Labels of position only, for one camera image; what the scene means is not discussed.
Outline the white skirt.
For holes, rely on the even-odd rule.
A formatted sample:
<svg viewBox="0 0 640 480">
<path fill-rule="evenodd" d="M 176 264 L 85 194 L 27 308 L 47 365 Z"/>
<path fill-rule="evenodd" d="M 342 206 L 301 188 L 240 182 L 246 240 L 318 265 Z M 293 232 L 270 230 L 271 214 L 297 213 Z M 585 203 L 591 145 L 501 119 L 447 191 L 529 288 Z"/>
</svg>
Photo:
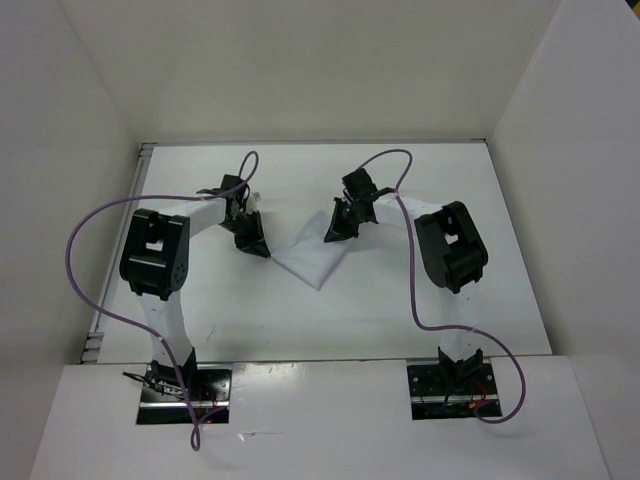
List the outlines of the white skirt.
<svg viewBox="0 0 640 480">
<path fill-rule="evenodd" d="M 325 242 L 329 224 L 325 211 L 316 212 L 288 246 L 271 255 L 276 264 L 315 290 L 321 289 L 351 244 L 351 240 Z"/>
</svg>

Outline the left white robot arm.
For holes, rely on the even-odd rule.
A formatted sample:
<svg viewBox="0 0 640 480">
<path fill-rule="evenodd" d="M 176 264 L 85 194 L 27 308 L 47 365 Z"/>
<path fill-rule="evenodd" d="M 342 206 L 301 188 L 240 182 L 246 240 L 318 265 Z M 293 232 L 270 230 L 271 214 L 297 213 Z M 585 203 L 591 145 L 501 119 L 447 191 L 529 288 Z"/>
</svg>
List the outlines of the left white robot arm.
<svg viewBox="0 0 640 480">
<path fill-rule="evenodd" d="M 139 300 L 152 331 L 151 372 L 144 381 L 156 390 L 164 386 L 180 400 L 197 392 L 200 378 L 181 302 L 192 237 L 219 225 L 233 234 L 239 251 L 261 258 L 271 256 L 261 214 L 246 180 L 226 174 L 218 188 L 198 194 L 200 199 L 165 211 L 137 209 L 119 265 L 120 277 Z"/>
</svg>

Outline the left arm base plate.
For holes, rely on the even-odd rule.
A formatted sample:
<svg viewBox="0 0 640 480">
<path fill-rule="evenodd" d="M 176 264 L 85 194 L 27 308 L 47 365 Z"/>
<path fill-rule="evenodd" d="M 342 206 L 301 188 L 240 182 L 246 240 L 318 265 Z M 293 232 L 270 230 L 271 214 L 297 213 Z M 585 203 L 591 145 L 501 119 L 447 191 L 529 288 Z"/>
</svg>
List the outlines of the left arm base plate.
<svg viewBox="0 0 640 480">
<path fill-rule="evenodd" d="M 127 374 L 142 384 L 137 425 L 185 425 L 191 417 L 176 380 L 152 380 L 152 369 L 144 376 Z M 204 365 L 196 373 L 190 398 L 201 424 L 228 424 L 232 370 L 229 366 Z"/>
</svg>

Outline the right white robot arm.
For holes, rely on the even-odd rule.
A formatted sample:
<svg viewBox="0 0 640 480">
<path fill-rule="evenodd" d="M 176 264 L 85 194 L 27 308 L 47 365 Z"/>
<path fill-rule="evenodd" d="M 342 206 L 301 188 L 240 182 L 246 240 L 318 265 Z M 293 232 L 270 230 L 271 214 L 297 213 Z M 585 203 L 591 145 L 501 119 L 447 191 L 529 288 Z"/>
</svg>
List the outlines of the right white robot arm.
<svg viewBox="0 0 640 480">
<path fill-rule="evenodd" d="M 343 195 L 335 206 L 325 234 L 326 243 L 356 238 L 365 223 L 403 228 L 409 242 L 410 309 L 416 326 L 428 332 L 473 328 L 461 322 L 427 326 L 418 317 L 416 262 L 420 261 L 435 287 L 448 292 L 464 318 L 470 314 L 470 288 L 483 276 L 488 252 L 471 215 L 460 201 L 446 205 L 406 197 L 396 190 L 378 188 L 367 171 L 358 168 L 342 178 Z"/>
</svg>

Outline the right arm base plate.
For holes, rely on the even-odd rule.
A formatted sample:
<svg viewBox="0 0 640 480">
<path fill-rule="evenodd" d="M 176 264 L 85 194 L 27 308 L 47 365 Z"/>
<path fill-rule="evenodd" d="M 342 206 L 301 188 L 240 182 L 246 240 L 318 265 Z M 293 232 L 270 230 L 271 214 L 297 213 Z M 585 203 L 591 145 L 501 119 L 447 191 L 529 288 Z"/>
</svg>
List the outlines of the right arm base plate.
<svg viewBox="0 0 640 480">
<path fill-rule="evenodd" d="M 407 377 L 414 421 L 473 418 L 476 407 L 482 417 L 503 416 L 490 363 L 457 383 L 448 383 L 434 362 L 409 364 Z"/>
</svg>

